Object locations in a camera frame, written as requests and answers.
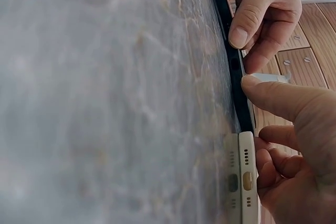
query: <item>gray marble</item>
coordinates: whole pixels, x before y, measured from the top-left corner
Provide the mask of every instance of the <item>gray marble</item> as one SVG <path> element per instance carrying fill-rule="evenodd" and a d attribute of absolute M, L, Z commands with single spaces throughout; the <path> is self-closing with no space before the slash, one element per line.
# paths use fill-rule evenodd
<path fill-rule="evenodd" d="M 0 0 L 0 223 L 215 223 L 237 129 L 210 0 Z"/>

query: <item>fingernail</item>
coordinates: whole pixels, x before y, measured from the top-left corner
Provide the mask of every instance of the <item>fingernail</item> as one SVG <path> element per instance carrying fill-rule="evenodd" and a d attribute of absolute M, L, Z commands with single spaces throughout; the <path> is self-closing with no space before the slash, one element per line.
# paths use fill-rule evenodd
<path fill-rule="evenodd" d="M 254 76 L 244 76 L 242 78 L 242 86 L 245 87 L 254 87 L 261 83 L 261 81 L 258 78 L 255 78 Z"/>
<path fill-rule="evenodd" d="M 247 37 L 247 31 L 237 27 L 230 33 L 229 41 L 233 47 L 242 49 L 246 45 Z"/>

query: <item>speaker grille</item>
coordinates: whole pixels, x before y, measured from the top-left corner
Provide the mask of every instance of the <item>speaker grille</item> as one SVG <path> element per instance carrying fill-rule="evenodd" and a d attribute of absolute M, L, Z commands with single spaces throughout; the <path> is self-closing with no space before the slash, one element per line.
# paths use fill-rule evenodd
<path fill-rule="evenodd" d="M 235 153 L 230 152 L 230 167 L 235 167 Z"/>
<path fill-rule="evenodd" d="M 249 164 L 249 156 L 248 156 L 248 150 L 245 149 L 244 150 L 244 155 L 245 155 L 245 165 L 248 165 Z"/>

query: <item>white smartphone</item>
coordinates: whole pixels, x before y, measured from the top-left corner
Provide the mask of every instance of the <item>white smartphone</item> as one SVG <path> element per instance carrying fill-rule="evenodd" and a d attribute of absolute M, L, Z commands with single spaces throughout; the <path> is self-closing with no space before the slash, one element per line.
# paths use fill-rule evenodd
<path fill-rule="evenodd" d="M 238 135 L 242 224 L 260 224 L 260 199 L 257 191 L 257 167 L 252 132 Z"/>

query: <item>knuckle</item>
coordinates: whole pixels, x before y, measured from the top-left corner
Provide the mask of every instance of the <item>knuckle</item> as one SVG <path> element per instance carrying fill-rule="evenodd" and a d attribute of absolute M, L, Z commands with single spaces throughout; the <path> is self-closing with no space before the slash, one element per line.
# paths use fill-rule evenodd
<path fill-rule="evenodd" d="M 246 28 L 256 28 L 262 21 L 261 10 L 253 5 L 246 5 L 244 8 L 245 19 L 242 22 Z"/>

